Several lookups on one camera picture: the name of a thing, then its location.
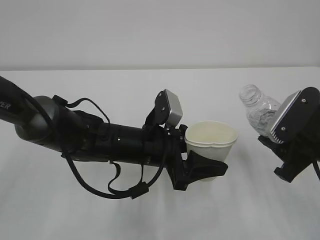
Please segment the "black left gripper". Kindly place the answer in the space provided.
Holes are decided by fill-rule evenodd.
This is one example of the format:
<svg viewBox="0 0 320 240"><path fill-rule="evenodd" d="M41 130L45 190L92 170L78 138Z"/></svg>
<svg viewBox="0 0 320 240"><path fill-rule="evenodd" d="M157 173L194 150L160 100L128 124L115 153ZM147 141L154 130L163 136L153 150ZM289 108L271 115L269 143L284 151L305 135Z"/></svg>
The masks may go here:
<svg viewBox="0 0 320 240"><path fill-rule="evenodd" d="M187 159L183 161L182 153L187 152L187 129L184 124L178 128L143 125L143 153L150 158L144 164L158 167L154 177L144 183L147 188L158 180L163 170L167 171L173 189L178 191L185 191L191 183L225 175L228 169L225 162L206 158L193 150L187 153Z"/></svg>

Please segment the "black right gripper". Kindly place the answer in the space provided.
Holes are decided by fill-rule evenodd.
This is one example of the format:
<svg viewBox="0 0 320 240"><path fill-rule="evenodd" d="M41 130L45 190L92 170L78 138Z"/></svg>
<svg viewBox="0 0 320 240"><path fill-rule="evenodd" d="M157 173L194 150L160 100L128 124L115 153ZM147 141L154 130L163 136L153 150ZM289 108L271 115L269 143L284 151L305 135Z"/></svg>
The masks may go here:
<svg viewBox="0 0 320 240"><path fill-rule="evenodd" d="M276 167L274 173L283 181L291 183L310 165L313 166L318 179L320 178L320 166L318 164L320 161L319 145L302 144L297 141L277 144L262 135L257 140L282 160L282 165Z"/></svg>

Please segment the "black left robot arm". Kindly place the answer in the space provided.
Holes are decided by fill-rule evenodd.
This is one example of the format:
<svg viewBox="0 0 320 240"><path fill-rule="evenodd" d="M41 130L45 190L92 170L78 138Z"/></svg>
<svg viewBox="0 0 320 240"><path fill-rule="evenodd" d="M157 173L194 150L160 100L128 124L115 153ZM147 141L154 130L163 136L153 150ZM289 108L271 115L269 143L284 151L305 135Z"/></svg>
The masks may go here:
<svg viewBox="0 0 320 240"><path fill-rule="evenodd" d="M32 97L13 82L0 80L0 118L14 125L23 140L60 152L76 180L87 191L107 199L137 198L166 170L175 190L211 177L223 176L228 165L187 149L187 126L178 97L171 91L160 91L154 107L141 128L113 124L103 115L98 117L76 110L73 103L55 95ZM107 162L120 174L120 163L157 167L149 181L140 180L127 190L110 188L102 192L88 185L75 162Z"/></svg>

